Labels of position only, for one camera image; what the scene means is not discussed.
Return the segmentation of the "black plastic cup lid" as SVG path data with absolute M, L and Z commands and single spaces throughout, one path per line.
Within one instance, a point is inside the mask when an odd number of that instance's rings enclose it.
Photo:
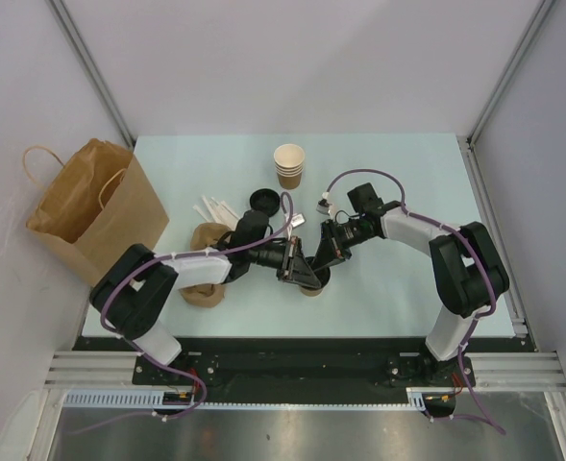
M 320 269 L 318 271 L 314 272 L 314 275 L 318 278 L 320 286 L 318 288 L 312 288 L 312 289 L 319 289 L 321 288 L 322 290 L 327 286 L 327 284 L 330 282 L 331 279 L 331 269 L 329 267 L 326 267 L 324 269 Z

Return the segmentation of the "pulp cup carrier tray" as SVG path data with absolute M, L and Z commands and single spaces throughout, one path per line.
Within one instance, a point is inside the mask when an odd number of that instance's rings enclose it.
M 213 247 L 231 229 L 223 224 L 204 223 L 199 225 L 191 238 L 190 250 L 199 251 Z M 183 299 L 190 305 L 213 308 L 224 300 L 226 286 L 222 284 L 200 284 L 180 290 Z

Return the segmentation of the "brown paper coffee cup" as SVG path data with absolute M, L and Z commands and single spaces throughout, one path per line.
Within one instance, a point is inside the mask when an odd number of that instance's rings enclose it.
M 322 289 L 321 289 L 321 288 L 319 288 L 319 289 L 312 289 L 312 288 L 301 287 L 301 288 L 300 288 L 300 291 L 301 291 L 305 296 L 308 296 L 308 297 L 316 297 L 316 296 L 318 296 L 318 295 L 322 292 Z

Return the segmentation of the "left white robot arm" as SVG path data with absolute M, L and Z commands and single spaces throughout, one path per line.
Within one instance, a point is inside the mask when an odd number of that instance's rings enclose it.
M 181 381 L 187 372 L 182 346 L 160 321 L 170 293 L 197 285 L 221 285 L 242 277 L 251 265 L 271 268 L 281 282 L 318 290 L 322 282 L 305 259 L 301 239 L 267 235 L 269 217 L 244 213 L 235 230 L 212 247 L 157 256 L 142 244 L 132 245 L 91 289 L 89 302 L 105 329 L 155 360 L 164 382 Z

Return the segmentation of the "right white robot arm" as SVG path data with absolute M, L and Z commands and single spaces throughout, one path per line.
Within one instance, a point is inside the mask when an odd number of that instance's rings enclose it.
M 459 228 L 422 217 L 402 203 L 386 203 L 371 183 L 348 193 L 356 212 L 345 223 L 321 223 L 321 239 L 312 269 L 325 270 L 351 258 L 351 249 L 373 238 L 403 243 L 428 256 L 442 307 L 425 345 L 430 354 L 418 361 L 418 373 L 429 385 L 440 385 L 453 373 L 451 359 L 463 352 L 479 319 L 491 315 L 510 280 L 484 224 Z

